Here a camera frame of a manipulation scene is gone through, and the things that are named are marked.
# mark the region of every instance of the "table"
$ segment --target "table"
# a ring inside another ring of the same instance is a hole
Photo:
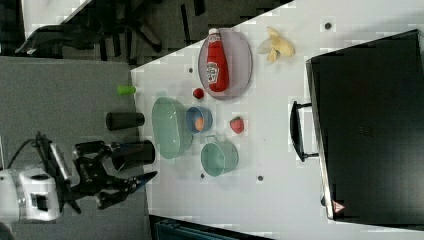
[[[46,25],[66,23],[91,0],[21,0],[25,38]]]
[[[333,25],[328,31],[327,22]],[[269,64],[266,56],[256,53],[268,37],[267,26],[293,42],[292,58]],[[143,89],[135,95],[137,110],[146,117],[139,129],[142,138],[153,140],[151,108],[156,93],[166,91],[186,106],[209,107],[214,124],[208,134],[232,141],[240,155],[234,172],[204,179],[200,152],[205,136],[196,135],[186,154],[174,161],[158,155],[153,165],[145,167],[159,171],[147,185],[149,213],[273,239],[422,239],[421,232],[327,220],[320,204],[319,161],[301,163],[289,136],[292,103],[310,102],[307,59],[415,28],[424,30],[424,2],[417,0],[297,0],[281,6],[233,28],[248,39],[253,73],[248,90],[229,102],[210,96],[199,102],[191,96],[201,87],[197,58],[202,42],[134,69],[133,84]],[[237,115],[246,119],[240,135],[228,125]],[[305,151],[315,152],[310,109],[301,111],[301,121]],[[398,233],[374,233],[379,231]]]

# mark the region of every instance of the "black cup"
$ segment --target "black cup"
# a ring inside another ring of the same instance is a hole
[[[120,148],[112,153],[112,163],[116,170],[122,171],[152,164],[155,161],[155,155],[155,147],[149,140],[121,144]]]
[[[108,113],[106,126],[109,131],[143,126],[144,115],[136,112]]]

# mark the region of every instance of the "red object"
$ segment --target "red object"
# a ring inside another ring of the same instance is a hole
[[[205,93],[203,92],[203,89],[201,88],[196,88],[193,91],[193,97],[197,98],[197,99],[202,99],[205,96]]]
[[[241,117],[236,117],[230,122],[230,127],[237,134],[240,134],[244,130],[244,123]]]
[[[343,209],[345,209],[345,206],[333,200],[333,209],[334,209],[334,212],[337,214],[343,211]]]
[[[229,76],[224,47],[218,29],[212,28],[209,30],[208,42],[206,72],[209,88],[214,92],[222,92],[228,88]]]

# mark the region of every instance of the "small cup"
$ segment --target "small cup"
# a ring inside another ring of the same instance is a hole
[[[118,86],[117,93],[119,96],[130,95],[140,92],[140,87],[134,86]]]
[[[106,126],[109,131],[143,126],[144,115],[137,112],[108,113]]]
[[[196,121],[203,118],[202,130],[196,128]],[[192,134],[207,132],[212,127],[212,113],[205,107],[191,107],[186,112],[187,130]]]
[[[155,161],[155,147],[149,140],[121,144],[112,153],[112,163],[116,170],[122,171],[133,167],[152,164]]]

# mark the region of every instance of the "bottle cap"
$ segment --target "bottle cap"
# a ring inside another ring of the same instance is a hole
[[[216,28],[209,29],[209,34],[216,34],[216,33],[219,33],[218,29],[216,29]]]

